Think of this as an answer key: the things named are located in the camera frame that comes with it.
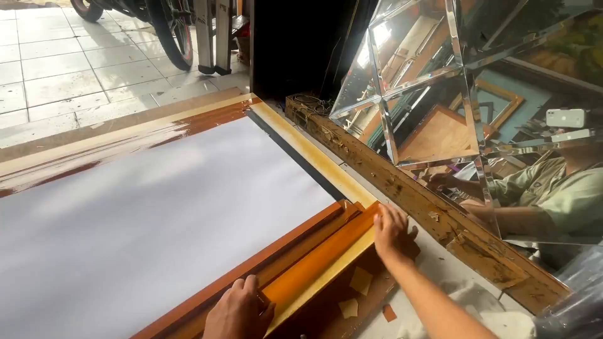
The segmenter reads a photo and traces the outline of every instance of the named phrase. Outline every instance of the white phone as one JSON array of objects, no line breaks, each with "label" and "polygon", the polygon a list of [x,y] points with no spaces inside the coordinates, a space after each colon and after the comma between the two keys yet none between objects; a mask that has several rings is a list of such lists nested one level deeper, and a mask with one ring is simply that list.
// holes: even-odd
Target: white phone
[{"label": "white phone", "polygon": [[586,111],[583,109],[549,109],[546,111],[546,124],[551,127],[582,128],[586,123]]}]

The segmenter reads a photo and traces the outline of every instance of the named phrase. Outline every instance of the white board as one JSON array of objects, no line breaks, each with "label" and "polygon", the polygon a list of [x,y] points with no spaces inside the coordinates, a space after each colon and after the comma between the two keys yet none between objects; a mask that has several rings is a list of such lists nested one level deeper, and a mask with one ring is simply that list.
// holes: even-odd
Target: white board
[{"label": "white board", "polygon": [[247,117],[0,198],[0,338],[128,338],[333,202]]}]

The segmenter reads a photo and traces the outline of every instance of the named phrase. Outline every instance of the black strip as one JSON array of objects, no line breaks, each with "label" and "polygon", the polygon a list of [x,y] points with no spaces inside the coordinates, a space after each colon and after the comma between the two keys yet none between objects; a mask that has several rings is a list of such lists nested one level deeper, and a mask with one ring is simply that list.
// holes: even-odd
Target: black strip
[{"label": "black strip", "polygon": [[299,154],[287,141],[285,141],[275,130],[272,129],[256,112],[251,108],[245,111],[247,116],[256,123],[288,156],[290,156],[308,175],[314,179],[327,193],[335,200],[346,199],[345,195],[339,191],[330,181],[327,180],[314,166],[312,166],[304,157]]}]

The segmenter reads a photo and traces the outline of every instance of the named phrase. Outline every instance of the plastic sheet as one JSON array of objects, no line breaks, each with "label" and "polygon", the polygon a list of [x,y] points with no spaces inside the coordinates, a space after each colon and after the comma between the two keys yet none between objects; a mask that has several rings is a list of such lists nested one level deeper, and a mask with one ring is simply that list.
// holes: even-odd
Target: plastic sheet
[{"label": "plastic sheet", "polygon": [[535,319],[538,338],[603,338],[603,248],[582,252],[557,278],[573,292]]}]

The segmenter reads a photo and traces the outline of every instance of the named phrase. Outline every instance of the hand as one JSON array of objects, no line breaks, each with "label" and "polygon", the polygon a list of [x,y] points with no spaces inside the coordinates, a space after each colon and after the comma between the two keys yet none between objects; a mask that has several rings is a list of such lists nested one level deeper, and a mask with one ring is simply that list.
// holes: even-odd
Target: hand
[{"label": "hand", "polygon": [[444,189],[456,187],[457,178],[450,173],[435,173],[429,177],[428,187]]},{"label": "hand", "polygon": [[383,261],[397,257],[414,263],[414,258],[406,255],[408,251],[405,251],[405,247],[412,246],[418,250],[414,243],[418,234],[417,226],[413,226],[408,233],[408,215],[397,206],[380,204],[379,209],[380,214],[374,216],[377,254]]},{"label": "hand", "polygon": [[208,313],[203,339],[262,339],[274,317],[274,303],[259,313],[257,278],[237,279]]}]

